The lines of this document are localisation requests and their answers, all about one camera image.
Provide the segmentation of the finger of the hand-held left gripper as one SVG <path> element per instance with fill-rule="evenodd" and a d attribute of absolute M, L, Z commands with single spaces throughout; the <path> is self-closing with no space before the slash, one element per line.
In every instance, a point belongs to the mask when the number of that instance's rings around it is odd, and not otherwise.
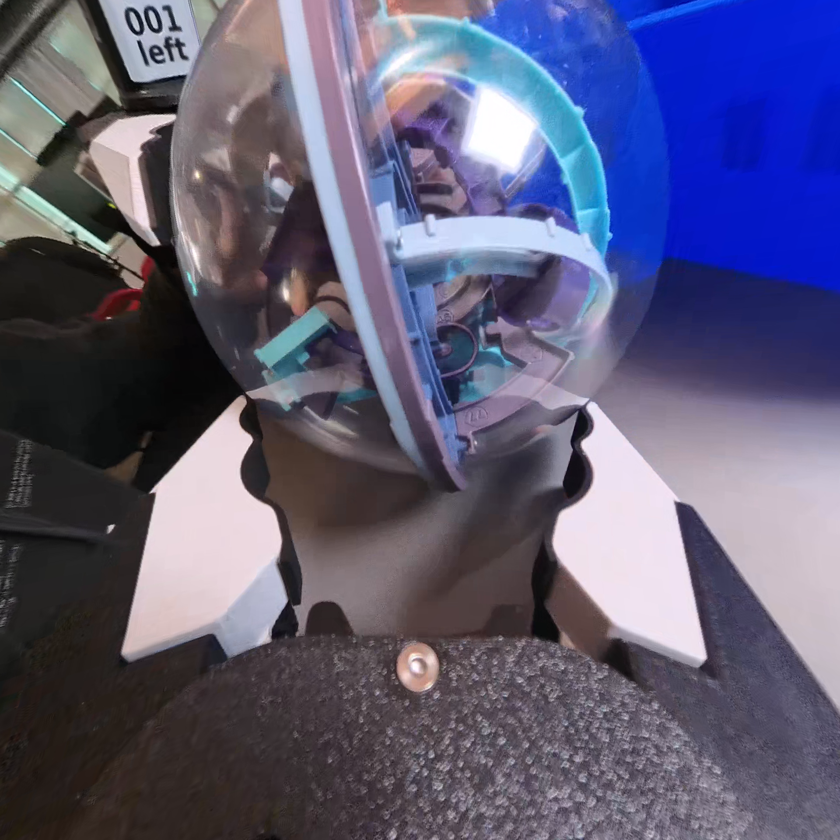
<path fill-rule="evenodd" d="M 171 148 L 175 113 L 114 113 L 90 123 L 87 151 L 104 192 L 136 238 L 172 245 Z"/>

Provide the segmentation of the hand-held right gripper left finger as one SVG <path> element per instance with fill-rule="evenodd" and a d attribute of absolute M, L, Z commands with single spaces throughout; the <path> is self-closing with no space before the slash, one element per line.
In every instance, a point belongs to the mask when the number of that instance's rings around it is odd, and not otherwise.
<path fill-rule="evenodd" d="M 247 484 L 259 428 L 234 401 L 152 491 L 150 524 L 122 642 L 138 661 L 213 637 L 227 658 L 268 644 L 291 603 L 280 572 L 277 509 Z"/>

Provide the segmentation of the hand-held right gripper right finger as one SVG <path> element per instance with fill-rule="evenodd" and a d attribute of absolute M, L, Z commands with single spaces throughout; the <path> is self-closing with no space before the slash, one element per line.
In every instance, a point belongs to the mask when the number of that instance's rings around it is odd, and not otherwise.
<path fill-rule="evenodd" d="M 570 446 L 536 559 L 536 634 L 601 661 L 624 644 L 703 666 L 677 495 L 595 402 L 575 415 Z"/>

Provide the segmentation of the clear plastic maze ball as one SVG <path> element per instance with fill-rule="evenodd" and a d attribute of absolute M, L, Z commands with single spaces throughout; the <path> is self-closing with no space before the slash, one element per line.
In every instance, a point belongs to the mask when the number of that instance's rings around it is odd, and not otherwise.
<path fill-rule="evenodd" d="M 609 2 L 227 2 L 171 152 L 247 397 L 447 490 L 589 402 L 664 255 L 664 124 Z"/>

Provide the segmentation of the blue plastic bin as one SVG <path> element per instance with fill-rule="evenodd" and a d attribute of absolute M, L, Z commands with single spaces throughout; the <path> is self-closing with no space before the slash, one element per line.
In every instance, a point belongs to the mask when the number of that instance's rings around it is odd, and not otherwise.
<path fill-rule="evenodd" d="M 610 2 L 665 124 L 667 257 L 838 291 L 839 2 Z"/>

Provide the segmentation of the person's left forearm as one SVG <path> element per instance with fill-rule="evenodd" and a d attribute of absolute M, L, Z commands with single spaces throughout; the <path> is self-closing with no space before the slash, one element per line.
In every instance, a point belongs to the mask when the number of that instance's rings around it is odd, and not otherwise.
<path fill-rule="evenodd" d="M 105 279 L 119 277 L 76 246 L 2 246 L 2 431 L 100 469 L 178 421 L 212 423 L 242 393 L 172 263 L 157 262 L 137 311 L 100 321 L 79 293 Z"/>

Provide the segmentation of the black backpack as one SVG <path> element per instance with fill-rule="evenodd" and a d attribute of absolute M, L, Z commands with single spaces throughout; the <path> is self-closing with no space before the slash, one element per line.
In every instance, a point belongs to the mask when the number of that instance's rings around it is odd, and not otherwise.
<path fill-rule="evenodd" d="M 121 562 L 136 582 L 152 506 L 103 471 L 2 432 L 2 676 Z"/>

